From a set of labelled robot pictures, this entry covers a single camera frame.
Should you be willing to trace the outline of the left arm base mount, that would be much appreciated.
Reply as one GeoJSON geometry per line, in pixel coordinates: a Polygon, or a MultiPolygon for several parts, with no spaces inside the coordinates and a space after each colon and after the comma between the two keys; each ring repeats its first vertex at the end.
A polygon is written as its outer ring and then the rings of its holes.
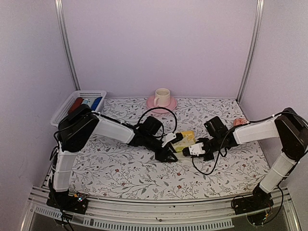
{"type": "Polygon", "coordinates": [[[89,201],[79,196],[69,195],[69,191],[56,192],[51,190],[46,205],[77,214],[86,214],[89,201]]]}

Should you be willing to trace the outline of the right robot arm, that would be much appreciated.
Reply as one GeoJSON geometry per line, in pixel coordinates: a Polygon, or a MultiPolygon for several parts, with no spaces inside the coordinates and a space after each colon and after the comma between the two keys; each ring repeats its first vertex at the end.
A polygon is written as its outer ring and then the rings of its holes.
{"type": "Polygon", "coordinates": [[[267,203],[267,194],[288,178],[297,163],[308,153],[308,122],[291,107],[258,121],[227,128],[219,117],[205,123],[211,139],[189,147],[192,157],[217,153],[222,149],[259,142],[270,170],[256,187],[259,192],[249,198],[249,206],[259,210],[267,203]]]}

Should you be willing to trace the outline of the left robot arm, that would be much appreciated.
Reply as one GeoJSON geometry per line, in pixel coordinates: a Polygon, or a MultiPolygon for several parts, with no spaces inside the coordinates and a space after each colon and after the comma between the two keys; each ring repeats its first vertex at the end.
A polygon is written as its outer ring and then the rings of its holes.
{"type": "Polygon", "coordinates": [[[170,144],[177,136],[175,132],[157,136],[160,129],[163,129],[162,123],[153,116],[131,125],[95,112],[86,105],[79,106],[60,121],[53,135],[57,143],[50,156],[52,170],[49,187],[54,193],[53,201],[61,209],[70,207],[71,197],[67,193],[73,163],[93,134],[129,146],[144,147],[154,152],[154,158],[159,162],[176,162],[178,159],[170,144]]]}

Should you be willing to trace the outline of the yellow patterned towel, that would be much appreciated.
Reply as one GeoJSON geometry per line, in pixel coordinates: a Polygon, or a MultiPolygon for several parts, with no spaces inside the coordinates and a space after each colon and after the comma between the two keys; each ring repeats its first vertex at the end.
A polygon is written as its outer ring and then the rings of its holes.
{"type": "Polygon", "coordinates": [[[182,131],[183,139],[179,142],[172,144],[172,148],[175,150],[174,155],[179,160],[188,159],[187,156],[184,156],[182,151],[184,148],[191,146],[196,143],[195,135],[193,131],[182,131]]]}

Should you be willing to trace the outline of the white plastic basket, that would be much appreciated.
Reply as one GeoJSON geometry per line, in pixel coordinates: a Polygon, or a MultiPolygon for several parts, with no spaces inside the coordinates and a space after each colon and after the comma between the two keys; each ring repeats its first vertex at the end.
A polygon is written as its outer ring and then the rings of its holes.
{"type": "Polygon", "coordinates": [[[74,104],[78,97],[82,99],[99,98],[102,99],[98,103],[95,112],[101,112],[103,110],[104,98],[107,92],[104,90],[77,90],[70,94],[70,96],[61,104],[61,106],[56,110],[50,120],[50,124],[57,127],[59,122],[68,115],[68,111],[74,104]]]}

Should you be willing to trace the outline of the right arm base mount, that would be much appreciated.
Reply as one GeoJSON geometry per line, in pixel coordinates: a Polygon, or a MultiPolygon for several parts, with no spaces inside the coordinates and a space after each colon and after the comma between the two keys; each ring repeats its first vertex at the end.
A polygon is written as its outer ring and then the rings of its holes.
{"type": "Polygon", "coordinates": [[[231,201],[231,207],[236,215],[258,211],[261,209],[270,208],[274,205],[270,193],[264,191],[253,191],[253,194],[248,197],[234,198],[231,201]]]}

